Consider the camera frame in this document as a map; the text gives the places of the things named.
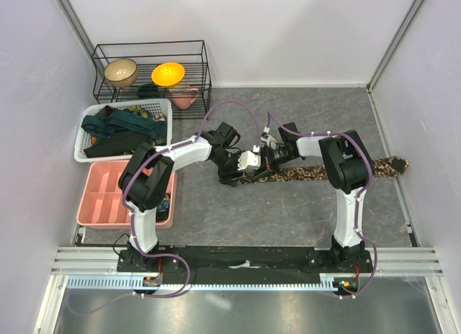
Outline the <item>brown floral tie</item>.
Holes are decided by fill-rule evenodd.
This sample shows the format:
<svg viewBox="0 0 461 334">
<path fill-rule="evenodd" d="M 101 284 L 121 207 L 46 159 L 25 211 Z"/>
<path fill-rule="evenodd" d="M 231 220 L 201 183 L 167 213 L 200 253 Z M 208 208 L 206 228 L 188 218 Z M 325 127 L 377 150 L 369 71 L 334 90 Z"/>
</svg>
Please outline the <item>brown floral tie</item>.
<svg viewBox="0 0 461 334">
<path fill-rule="evenodd" d="M 403 175 L 407 168 L 410 166 L 410 161 L 407 161 L 398 156 L 389 158 L 381 158 L 373 161 L 375 167 L 375 176 L 382 177 L 396 177 Z M 265 162 L 257 169 L 265 169 Z M 279 172 L 274 172 L 273 175 L 266 178 L 252 181 L 252 173 L 257 170 L 244 171 L 246 179 L 238 185 L 244 184 L 257 184 L 257 183 L 270 183 L 270 182 L 287 182 L 287 181 L 315 181 L 329 179 L 327 170 L 324 165 L 321 166 L 307 166 L 307 167 L 293 167 L 284 168 Z"/>
</svg>

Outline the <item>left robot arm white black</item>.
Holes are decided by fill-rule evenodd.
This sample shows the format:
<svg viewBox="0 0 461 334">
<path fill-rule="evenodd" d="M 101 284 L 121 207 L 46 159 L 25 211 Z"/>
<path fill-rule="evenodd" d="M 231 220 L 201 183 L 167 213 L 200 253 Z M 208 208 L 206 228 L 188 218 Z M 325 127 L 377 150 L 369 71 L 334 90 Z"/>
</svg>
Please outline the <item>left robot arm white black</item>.
<svg viewBox="0 0 461 334">
<path fill-rule="evenodd" d="M 230 152 L 241 136 L 223 122 L 216 130 L 201 132 L 188 140 L 162 148 L 143 143 L 119 177 L 122 203 L 130 210 L 127 252 L 141 271 L 158 263 L 156 208 L 166 193 L 172 173 L 196 162 L 212 161 L 218 167 L 220 184 L 236 186 L 244 172 L 238 168 L 242 151 Z"/>
</svg>

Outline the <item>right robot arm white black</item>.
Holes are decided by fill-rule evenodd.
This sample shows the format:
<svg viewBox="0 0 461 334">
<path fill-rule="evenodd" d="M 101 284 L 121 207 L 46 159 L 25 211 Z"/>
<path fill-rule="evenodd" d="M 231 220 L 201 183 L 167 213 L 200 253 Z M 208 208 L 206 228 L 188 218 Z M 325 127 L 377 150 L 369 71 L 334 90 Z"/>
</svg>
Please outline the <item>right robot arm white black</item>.
<svg viewBox="0 0 461 334">
<path fill-rule="evenodd" d="M 336 191 L 336 228 L 330 248 L 307 249 L 307 265 L 311 271 L 320 273 L 371 272 L 372 259 L 362 233 L 362 211 L 375 167 L 357 131 L 308 137 L 302 136 L 293 122 L 278 130 L 281 143 L 270 142 L 266 133 L 261 137 L 265 141 L 261 148 L 261 167 L 250 175 L 250 179 L 262 181 L 270 176 L 280 177 L 280 166 L 297 158 L 322 158 L 326 177 Z"/>
</svg>

